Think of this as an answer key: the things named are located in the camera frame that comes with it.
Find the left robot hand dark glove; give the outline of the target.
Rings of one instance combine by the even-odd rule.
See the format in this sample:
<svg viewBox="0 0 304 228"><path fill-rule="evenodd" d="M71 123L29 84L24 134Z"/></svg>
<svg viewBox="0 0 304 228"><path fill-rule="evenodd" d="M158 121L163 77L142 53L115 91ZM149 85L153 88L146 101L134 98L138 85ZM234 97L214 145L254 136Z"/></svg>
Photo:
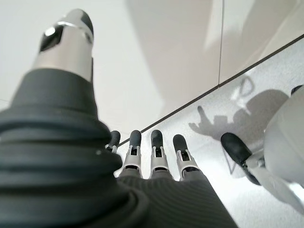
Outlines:
<svg viewBox="0 0 304 228"><path fill-rule="evenodd" d="M32 68L0 113L3 228L234 228L199 168L150 179L109 149L93 87L94 30L81 9L43 34Z"/></svg>

